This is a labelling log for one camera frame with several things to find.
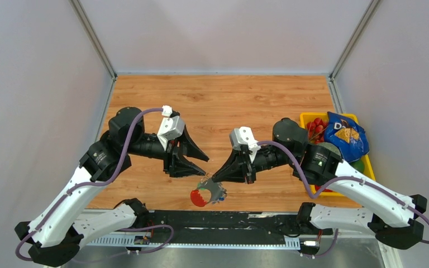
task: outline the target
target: red tomato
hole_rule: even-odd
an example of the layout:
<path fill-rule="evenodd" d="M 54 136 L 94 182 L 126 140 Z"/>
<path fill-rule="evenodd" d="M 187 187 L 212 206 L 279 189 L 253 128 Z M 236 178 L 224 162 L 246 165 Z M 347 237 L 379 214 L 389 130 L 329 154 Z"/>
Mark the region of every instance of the red tomato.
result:
<path fill-rule="evenodd" d="M 315 125 L 317 125 L 317 126 L 323 125 L 323 120 L 321 120 L 321 118 L 317 117 L 317 118 L 315 118 L 315 120 L 313 120 L 313 123 L 315 123 Z"/>
<path fill-rule="evenodd" d="M 307 123 L 307 130 L 314 130 L 317 125 L 313 122 Z"/>
<path fill-rule="evenodd" d="M 320 187 L 318 185 L 315 185 L 315 190 L 318 191 L 319 189 Z M 332 190 L 325 189 L 322 193 L 332 193 L 332 192 L 333 192 Z"/>
<path fill-rule="evenodd" d="M 321 133 L 325 128 L 322 125 L 319 125 L 315 128 L 315 133 Z"/>

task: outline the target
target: chip bag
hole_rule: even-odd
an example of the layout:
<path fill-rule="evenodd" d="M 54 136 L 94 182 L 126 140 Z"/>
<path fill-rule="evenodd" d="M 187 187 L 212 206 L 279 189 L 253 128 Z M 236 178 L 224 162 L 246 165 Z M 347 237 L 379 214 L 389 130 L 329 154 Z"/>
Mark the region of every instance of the chip bag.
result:
<path fill-rule="evenodd" d="M 340 149 L 343 159 L 348 162 L 359 160 L 369 152 L 366 131 L 353 119 L 328 112 L 329 123 L 325 129 L 325 141 Z"/>

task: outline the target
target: red wire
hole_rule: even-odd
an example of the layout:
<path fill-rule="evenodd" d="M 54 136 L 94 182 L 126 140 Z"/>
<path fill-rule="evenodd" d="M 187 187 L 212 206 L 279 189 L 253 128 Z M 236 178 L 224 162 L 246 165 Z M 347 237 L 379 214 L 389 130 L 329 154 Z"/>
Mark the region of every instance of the red wire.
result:
<path fill-rule="evenodd" d="M 149 222 L 152 223 L 152 226 L 154 226 L 154 222 L 150 219 Z M 154 237 L 154 229 L 152 229 L 151 233 L 150 233 L 150 238 L 152 239 Z"/>
<path fill-rule="evenodd" d="M 320 230 L 319 232 L 318 232 L 318 236 L 317 236 L 317 240 L 318 240 L 318 243 L 320 243 L 321 242 L 321 236 L 323 235 L 323 230 Z"/>

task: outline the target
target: white wall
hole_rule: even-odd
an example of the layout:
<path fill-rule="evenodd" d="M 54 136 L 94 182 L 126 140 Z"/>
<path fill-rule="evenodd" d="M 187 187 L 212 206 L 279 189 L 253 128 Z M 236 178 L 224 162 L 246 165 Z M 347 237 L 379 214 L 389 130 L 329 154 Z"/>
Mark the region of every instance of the white wall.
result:
<path fill-rule="evenodd" d="M 123 73 L 329 73 L 370 0 L 82 0 Z"/>
<path fill-rule="evenodd" d="M 337 83 L 366 128 L 378 180 L 427 197 L 429 217 L 429 1 L 382 1 Z M 429 267 L 429 245 L 401 257 Z"/>
<path fill-rule="evenodd" d="M 31 266 L 14 255 L 14 226 L 68 181 L 110 86 L 68 1 L 0 1 L 0 267 Z"/>

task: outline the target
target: gray object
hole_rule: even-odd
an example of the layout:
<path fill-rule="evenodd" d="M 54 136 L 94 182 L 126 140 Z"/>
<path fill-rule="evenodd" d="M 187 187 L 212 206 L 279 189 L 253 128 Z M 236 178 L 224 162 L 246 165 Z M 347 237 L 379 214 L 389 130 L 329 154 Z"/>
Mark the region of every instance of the gray object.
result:
<path fill-rule="evenodd" d="M 104 67 L 106 67 L 106 69 L 108 70 L 111 78 L 114 81 L 116 81 L 117 73 L 111 64 L 109 57 L 106 55 L 106 52 L 104 52 L 103 46 L 101 45 L 101 42 L 99 41 L 98 36 L 96 36 L 93 26 L 91 25 L 91 22 L 89 21 L 88 16 L 86 15 L 86 12 L 84 11 L 83 6 L 80 3 L 80 0 L 69 0 L 69 2 L 73 6 L 73 9 L 75 10 L 75 14 L 78 16 L 84 30 L 88 34 L 88 38 L 93 44 L 94 49 L 98 53 L 98 56 L 101 58 L 101 62 L 104 64 Z"/>
<path fill-rule="evenodd" d="M 249 159 L 251 163 L 254 162 L 260 146 L 258 145 L 258 141 L 254 139 L 254 134 L 252 134 L 250 127 L 233 129 L 230 133 L 230 141 L 232 149 L 236 151 L 241 151 L 241 145 L 246 145 L 249 149 Z"/>
<path fill-rule="evenodd" d="M 221 183 L 215 183 L 211 178 L 205 178 L 205 181 L 201 182 L 197 187 L 197 190 L 206 189 L 211 193 L 209 203 L 216 204 L 226 198 L 226 189 L 223 188 Z"/>
<path fill-rule="evenodd" d="M 382 1 L 336 83 L 371 138 L 377 181 L 429 203 L 429 1 Z M 429 246 L 398 252 L 404 267 L 429 267 Z"/>
<path fill-rule="evenodd" d="M 335 154 L 341 156 L 341 152 L 340 149 L 338 147 L 336 147 L 336 145 L 329 143 L 329 142 L 320 142 L 318 145 L 320 145 L 321 147 L 324 147 L 332 152 L 334 152 Z"/>
<path fill-rule="evenodd" d="M 381 0 L 371 0 L 371 2 L 369 3 L 366 11 L 364 12 L 361 20 L 359 21 L 356 29 L 354 29 L 353 35 L 351 36 L 348 43 L 346 44 L 345 49 L 341 53 L 341 56 L 338 59 L 338 62 L 335 64 L 335 67 L 333 68 L 333 71 L 331 72 L 331 75 L 330 75 L 331 78 L 335 79 L 338 76 L 338 73 L 340 72 L 341 68 L 343 67 L 344 63 L 346 62 L 346 59 L 348 58 L 349 54 L 353 50 L 354 46 L 356 45 L 357 41 L 359 40 L 364 29 L 368 25 L 368 22 L 373 17 L 374 12 L 377 9 L 380 1 Z"/>
<path fill-rule="evenodd" d="M 370 0 L 80 1 L 118 75 L 311 75 L 333 70 Z"/>
<path fill-rule="evenodd" d="M 107 246 L 107 247 L 148 247 L 154 248 L 162 243 L 153 243 L 149 245 L 139 245 L 136 236 L 150 236 L 146 232 L 126 232 L 111 233 L 93 240 L 88 246 Z M 299 250 L 300 239 L 296 237 L 286 237 L 285 244 L 261 245 L 261 244 L 198 244 L 198 243 L 169 243 L 165 248 L 210 248 L 210 249 L 233 249 L 233 250 Z"/>
<path fill-rule="evenodd" d="M 164 149 L 167 149 L 168 141 L 180 137 L 184 129 L 185 122 L 180 116 L 174 116 L 172 118 L 165 117 L 160 124 L 157 138 L 159 138 Z"/>

